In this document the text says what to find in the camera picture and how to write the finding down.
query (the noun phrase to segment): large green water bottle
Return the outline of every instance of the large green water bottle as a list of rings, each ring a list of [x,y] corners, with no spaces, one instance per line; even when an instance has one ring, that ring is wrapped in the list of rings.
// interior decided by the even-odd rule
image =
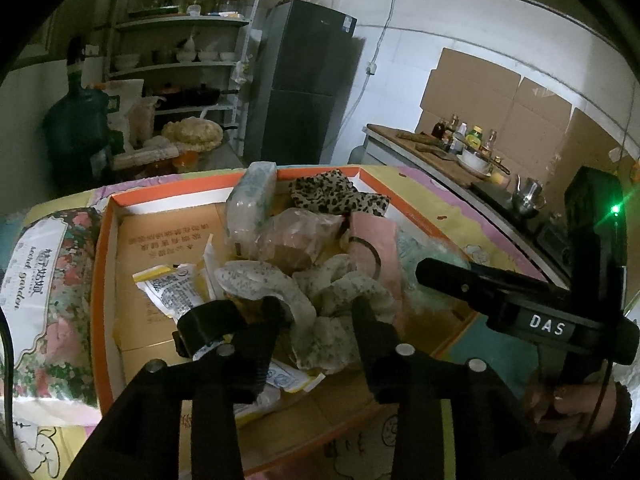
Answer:
[[[101,90],[82,88],[79,38],[69,44],[67,74],[69,91],[49,109],[43,122],[51,176],[59,195],[108,184],[111,163],[109,97]]]

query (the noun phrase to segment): leopard print fabric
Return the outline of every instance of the leopard print fabric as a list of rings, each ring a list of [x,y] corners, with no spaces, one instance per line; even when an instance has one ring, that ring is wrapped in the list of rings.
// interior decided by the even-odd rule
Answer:
[[[384,216],[390,201],[388,196],[358,191],[340,170],[298,178],[290,190],[296,207],[332,215],[362,211]]]

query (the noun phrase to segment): stainless steel kettle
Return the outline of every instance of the stainless steel kettle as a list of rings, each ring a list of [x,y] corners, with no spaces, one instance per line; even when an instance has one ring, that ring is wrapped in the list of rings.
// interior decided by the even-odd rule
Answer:
[[[541,195],[542,184],[539,181],[528,178],[524,181],[520,175],[516,175],[516,189],[511,197],[511,205],[520,216],[533,218],[539,210],[546,205],[546,199]]]

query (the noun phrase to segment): orange box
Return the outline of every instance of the orange box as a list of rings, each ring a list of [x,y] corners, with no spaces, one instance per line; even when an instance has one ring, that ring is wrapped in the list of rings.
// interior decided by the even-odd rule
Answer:
[[[331,169],[278,170],[274,208],[286,202],[290,181]],[[391,206],[386,217],[418,241],[426,240],[426,236],[447,240],[438,228],[365,168],[340,169],[358,190],[389,196]],[[224,205],[241,175],[238,171],[183,180],[119,193],[110,199],[98,240],[92,290],[92,359],[103,413],[148,360],[162,358],[170,365],[182,361],[172,353],[171,332],[175,323],[156,316],[148,299],[133,285],[131,275],[160,263],[197,262],[209,234],[213,234],[216,251],[225,261],[222,255],[230,255],[223,243]],[[420,320],[424,332],[418,334],[421,339],[418,347],[432,355],[442,355],[475,316],[465,303],[450,312],[428,314],[428,319]],[[379,409],[361,370],[329,376],[295,404],[284,402],[282,409],[238,429],[245,474],[322,446]],[[183,404],[183,415],[187,420],[187,402]],[[189,438],[190,425],[183,424],[181,468],[189,465]]]

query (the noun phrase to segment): stove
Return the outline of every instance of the stove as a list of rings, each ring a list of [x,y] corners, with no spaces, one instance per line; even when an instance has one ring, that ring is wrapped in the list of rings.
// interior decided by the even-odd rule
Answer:
[[[522,218],[511,207],[511,193],[491,182],[475,182],[471,191],[543,251],[556,267],[571,276],[571,246],[564,226],[544,213],[529,220]]]

